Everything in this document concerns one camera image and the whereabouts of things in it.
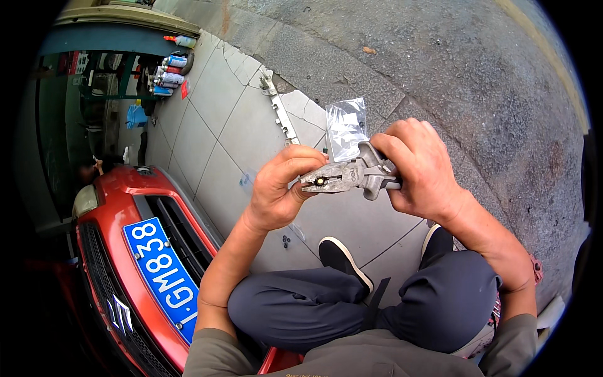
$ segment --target car grille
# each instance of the car grille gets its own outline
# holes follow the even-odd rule
[[[124,295],[111,263],[107,259],[107,253],[96,225],[91,223],[80,224],[80,238],[87,271],[96,295],[101,305],[104,305],[104,311],[108,312],[110,310],[106,303],[107,301],[113,302],[113,295],[130,308],[133,331],[130,332],[129,329],[126,329],[124,333],[118,328],[112,328],[112,331],[115,331],[130,355],[150,376],[180,376],[180,373],[176,371],[154,344]]]
[[[143,220],[159,218],[176,255],[195,284],[199,285],[207,266],[212,261],[212,255],[192,228],[178,203],[171,197],[159,195],[136,195],[135,199]]]

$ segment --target car emblem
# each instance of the car emblem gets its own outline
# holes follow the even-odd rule
[[[107,306],[109,307],[109,313],[111,313],[111,322],[113,325],[125,334],[126,326],[133,332],[132,319],[130,318],[130,308],[128,308],[123,302],[121,302],[115,295],[113,295],[113,303],[115,308],[111,304],[111,301],[107,300]]]

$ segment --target hand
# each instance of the hand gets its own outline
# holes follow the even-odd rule
[[[441,225],[458,215],[468,192],[457,184],[446,146],[429,122],[396,121],[370,142],[402,177],[401,190],[388,190],[395,210]]]
[[[251,202],[243,213],[248,227],[268,232],[291,224],[306,199],[316,193],[303,192],[300,182],[289,182],[327,163],[322,152],[292,144],[269,161],[253,182]]]

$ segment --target car headlight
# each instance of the car headlight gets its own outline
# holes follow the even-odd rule
[[[78,218],[98,207],[98,198],[94,185],[87,185],[75,196],[73,218]]]

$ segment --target dark gray pants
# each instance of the dark gray pants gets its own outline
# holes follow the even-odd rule
[[[374,327],[425,349],[454,352],[484,327],[499,285],[480,254],[437,254],[422,261],[399,290],[402,302],[381,309]],[[330,267],[276,271],[241,281],[228,310],[257,341],[305,354],[359,332],[367,312],[361,294],[357,278]]]

